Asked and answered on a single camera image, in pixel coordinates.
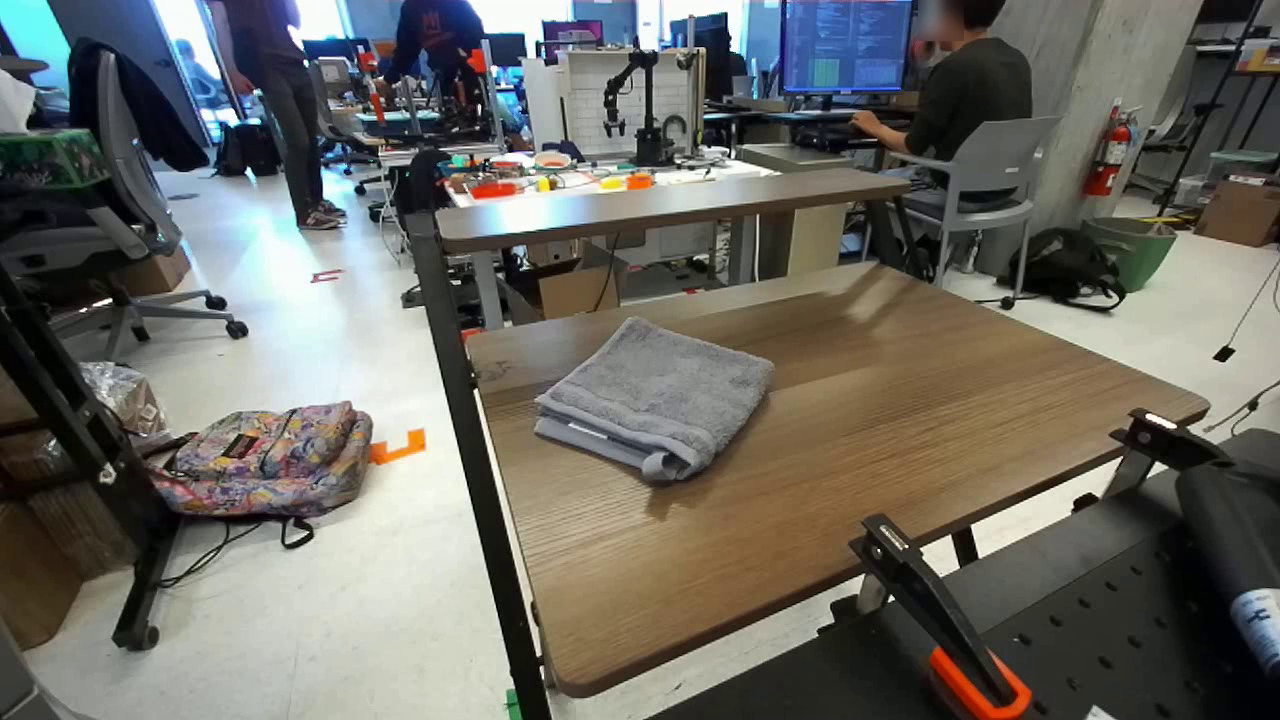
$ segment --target wooden table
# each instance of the wooden table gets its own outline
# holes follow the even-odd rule
[[[621,197],[520,197],[473,209],[435,212],[445,250],[473,255],[484,326],[499,326],[499,291],[493,250],[513,243],[621,236],[665,225],[743,218],[766,212],[794,212],[848,201],[892,201],[906,183],[895,176],[823,166],[804,176],[730,176],[706,183],[661,183],[652,193]]]
[[[1208,409],[868,263],[626,314],[766,356],[776,377],[713,473],[646,487],[531,434],[531,396],[596,353],[625,310],[484,331],[469,348],[543,660],[567,694],[848,578],[848,540],[873,510],[936,540],[1113,458],[1109,433],[1131,409],[1173,421]]]

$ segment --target folded towel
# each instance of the folded towel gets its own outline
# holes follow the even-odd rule
[[[752,421],[771,362],[706,339],[625,319],[607,342],[537,396],[537,434],[688,480]]]

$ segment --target gray floor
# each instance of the gray floor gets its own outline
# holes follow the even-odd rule
[[[371,228],[345,180],[330,197],[351,209],[340,236],[301,236],[281,180],[164,176],[179,201],[195,271],[252,324],[231,342],[218,324],[156,324],[143,367],[175,433],[202,426],[231,409],[287,409],[354,398],[377,417],[377,439],[399,443],[424,426],[429,450],[367,473],[354,504],[319,521],[305,550],[281,550],[261,529],[207,571],[156,603],[156,651],[112,647],[127,571],[87,585],[64,630],[29,651],[37,677],[64,705],[103,720],[484,720],[503,716],[503,647],[481,568],[474,529],[453,423],[440,396],[429,324],[399,309],[412,284],[395,260],[395,232]],[[1013,319],[1057,331],[1119,362],[1145,367],[1211,398],[1211,421],[1280,377],[1280,314],[1266,291],[1242,324],[1232,362],[1211,353],[1272,271],[1272,246],[1179,236],[1148,291],[1115,314],[1057,303],[1019,303]],[[982,277],[947,277],[961,295],[996,295]],[[1280,426],[1266,398],[1242,426]],[[980,548],[998,548],[1068,510],[1103,473],[1049,492],[974,529]],[[212,548],[218,529],[179,537],[171,568]],[[665,664],[592,701],[555,701],[555,716],[646,716],[738,668],[812,636],[823,603],[752,623],[675,664]]]

